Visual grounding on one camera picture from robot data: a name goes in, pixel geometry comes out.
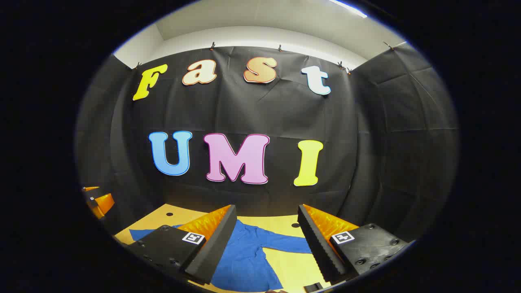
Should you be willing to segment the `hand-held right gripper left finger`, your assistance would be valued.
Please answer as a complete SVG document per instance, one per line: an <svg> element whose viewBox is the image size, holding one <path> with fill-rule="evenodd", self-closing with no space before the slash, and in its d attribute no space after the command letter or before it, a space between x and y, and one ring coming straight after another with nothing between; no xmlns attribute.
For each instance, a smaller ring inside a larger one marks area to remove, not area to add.
<svg viewBox="0 0 521 293"><path fill-rule="evenodd" d="M228 205L179 227L159 226L125 248L170 279L210 284L236 226Z"/></svg>

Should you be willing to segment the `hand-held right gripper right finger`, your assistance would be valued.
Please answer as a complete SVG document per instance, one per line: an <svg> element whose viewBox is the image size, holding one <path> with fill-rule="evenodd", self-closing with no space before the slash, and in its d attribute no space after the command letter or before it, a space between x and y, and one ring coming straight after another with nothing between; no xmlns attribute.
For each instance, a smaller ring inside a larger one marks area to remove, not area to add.
<svg viewBox="0 0 521 293"><path fill-rule="evenodd" d="M298 224L326 282L352 280L389 262L409 242L379 225L354 225L318 208L298 206Z"/></svg>

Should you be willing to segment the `blue shirt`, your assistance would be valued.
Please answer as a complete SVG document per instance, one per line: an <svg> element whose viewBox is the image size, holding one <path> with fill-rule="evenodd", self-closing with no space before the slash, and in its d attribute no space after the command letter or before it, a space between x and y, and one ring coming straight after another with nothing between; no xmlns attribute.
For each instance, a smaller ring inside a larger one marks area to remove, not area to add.
<svg viewBox="0 0 521 293"><path fill-rule="evenodd" d="M277 234L237 220L210 283L226 291L248 293L283 289L264 248L311 254L305 238Z"/></svg>

